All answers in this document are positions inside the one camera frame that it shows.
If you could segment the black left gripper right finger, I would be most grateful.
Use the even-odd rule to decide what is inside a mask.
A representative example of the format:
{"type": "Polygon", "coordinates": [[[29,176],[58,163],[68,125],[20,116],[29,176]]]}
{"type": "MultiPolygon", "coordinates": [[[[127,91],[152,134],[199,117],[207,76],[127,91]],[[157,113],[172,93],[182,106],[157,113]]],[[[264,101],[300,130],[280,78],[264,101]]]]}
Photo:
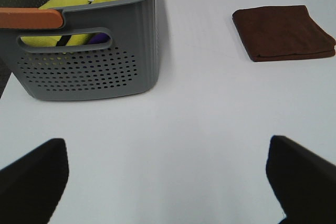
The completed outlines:
{"type": "Polygon", "coordinates": [[[274,135],[266,176],[286,215],[281,223],[335,223],[335,165],[274,135]]]}

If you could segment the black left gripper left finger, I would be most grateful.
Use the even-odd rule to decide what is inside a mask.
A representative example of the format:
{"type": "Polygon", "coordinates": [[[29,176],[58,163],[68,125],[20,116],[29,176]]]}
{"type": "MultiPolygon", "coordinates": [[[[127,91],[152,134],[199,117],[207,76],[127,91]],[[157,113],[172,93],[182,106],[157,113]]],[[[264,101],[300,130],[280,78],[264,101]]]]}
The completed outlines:
{"type": "Polygon", "coordinates": [[[1,169],[1,223],[49,223],[68,178],[62,138],[46,141],[1,169]]]}

